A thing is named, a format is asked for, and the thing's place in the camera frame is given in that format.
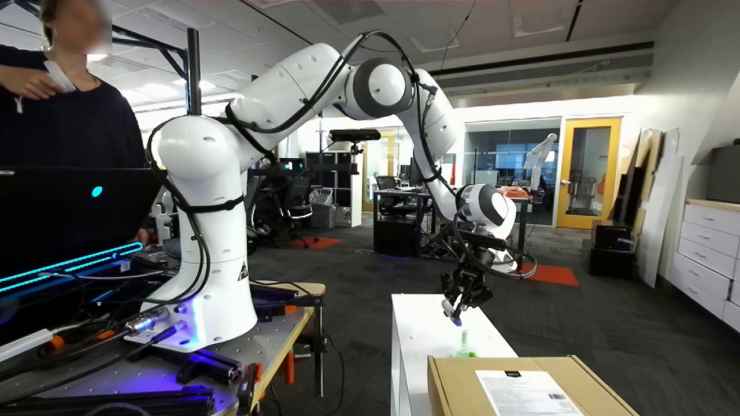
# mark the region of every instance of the yellow door frame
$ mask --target yellow door frame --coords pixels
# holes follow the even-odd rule
[[[598,130],[608,128],[608,158],[606,158],[606,178],[604,178],[604,197],[602,197],[602,215],[569,215],[572,191],[572,163],[573,163],[573,136],[576,130]],[[561,178],[557,178],[557,215],[556,227],[557,228],[592,228],[595,222],[608,220],[613,203],[616,203],[616,190],[617,190],[617,159],[621,159],[621,136],[622,136],[622,118],[572,118],[565,122],[565,141],[562,141],[562,158],[561,158]]]

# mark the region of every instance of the glass door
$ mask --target glass door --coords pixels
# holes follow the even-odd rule
[[[592,228],[598,220],[610,215],[621,126],[621,118],[567,122],[556,227]]]

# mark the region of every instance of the white pedestal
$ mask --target white pedestal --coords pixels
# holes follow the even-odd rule
[[[349,227],[363,224],[363,178],[352,176],[352,220]]]
[[[462,326],[443,313],[443,293],[394,293],[391,413],[428,416],[428,359],[456,357],[467,346],[481,359],[517,359],[517,352],[481,311],[467,311]]]

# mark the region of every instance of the blue light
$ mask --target blue light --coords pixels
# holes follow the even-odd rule
[[[0,278],[0,285],[7,285],[11,279],[23,279],[23,278],[31,278],[31,279],[11,285],[11,287],[2,287],[0,293],[19,290],[19,287],[36,285],[36,283],[41,283],[41,279],[52,279],[59,274],[78,271],[78,265],[85,268],[85,265],[95,265],[95,263],[101,263],[101,262],[112,262],[112,260],[115,260],[115,254],[121,254],[121,257],[123,254],[137,254],[142,250],[144,250],[144,243],[137,240],[137,243],[127,243],[127,245],[121,245],[121,248],[114,248],[114,250],[92,252],[92,254],[85,254],[85,257],[76,257],[76,260],[67,260],[67,262],[52,263],[52,265],[44,265],[44,268],[36,268],[36,271],[27,271],[27,274],[7,275],[7,278]]]
[[[101,187],[101,185],[95,185],[92,191],[90,191],[90,197],[92,197],[92,200],[99,200],[101,191],[105,191],[105,187]]]

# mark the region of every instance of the ceiling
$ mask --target ceiling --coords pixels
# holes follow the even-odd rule
[[[359,33],[384,30],[438,77],[459,106],[476,106],[635,93],[651,77],[651,42],[675,3],[114,0],[114,23],[173,46],[188,44],[185,27],[197,27],[206,98],[241,90],[305,42],[344,49]],[[0,10],[2,44],[41,49],[37,33],[40,23],[21,8]],[[362,56],[389,52],[370,42]],[[135,106],[185,98],[177,72],[152,49],[114,44],[112,56],[90,69]]]

